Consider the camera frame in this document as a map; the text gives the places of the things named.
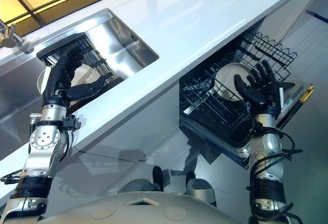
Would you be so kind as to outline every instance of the yellow handle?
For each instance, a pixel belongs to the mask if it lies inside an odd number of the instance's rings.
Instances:
[[[314,92],[314,86],[311,85],[299,100],[302,103],[305,103],[307,101],[307,99],[312,95],[313,92]]]

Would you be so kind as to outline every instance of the stainless steel sink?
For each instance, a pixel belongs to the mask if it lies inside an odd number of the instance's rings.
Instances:
[[[81,33],[121,81],[159,58],[115,14],[105,9],[33,43],[31,54],[17,51],[0,59],[0,160],[28,141],[29,114],[42,108],[36,82],[45,64],[36,54],[61,46],[67,38]]]

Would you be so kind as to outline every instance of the wire rack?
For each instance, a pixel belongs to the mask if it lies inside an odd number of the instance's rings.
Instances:
[[[250,123],[250,107],[215,78],[219,69],[230,63],[254,68],[267,60],[280,82],[290,75],[287,67],[296,57],[295,52],[249,29],[180,79],[180,113],[230,137]],[[219,90],[229,92],[230,98],[219,96]]]
[[[83,60],[81,61],[83,64],[95,69],[100,75],[112,73],[112,76],[108,78],[107,83],[117,78],[117,76],[113,74],[113,71],[108,66],[106,59],[100,55],[90,40],[83,33],[73,34],[70,37],[63,39],[62,41],[51,45],[48,48],[38,52],[37,56],[41,61],[45,63],[46,66],[52,66],[57,63],[61,55],[67,49],[74,46],[79,47],[80,53],[83,56]]]
[[[284,48],[282,44],[277,44],[268,36],[263,36],[261,32],[254,33],[252,30],[244,32],[239,37],[239,42],[236,51],[229,53],[230,62],[243,63],[254,68],[258,62],[266,60],[278,82],[285,80],[291,74],[287,67],[297,57],[296,52],[291,52],[289,48]]]

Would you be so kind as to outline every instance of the dish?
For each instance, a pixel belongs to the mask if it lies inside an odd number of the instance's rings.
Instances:
[[[220,97],[226,100],[240,101],[243,99],[235,87],[235,74],[239,74],[241,79],[247,85],[250,85],[250,82],[247,80],[247,76],[252,76],[251,68],[245,64],[227,64],[223,66],[215,75],[214,89]]]

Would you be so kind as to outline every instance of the white countertop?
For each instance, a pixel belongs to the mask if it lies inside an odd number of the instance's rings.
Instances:
[[[76,112],[83,126],[72,153],[131,112],[287,0],[102,0],[26,36],[33,41],[101,9],[111,9],[159,59]],[[2,48],[0,55],[11,54]],[[0,161],[3,176],[23,167],[27,145]],[[0,206],[15,185],[0,185]]]

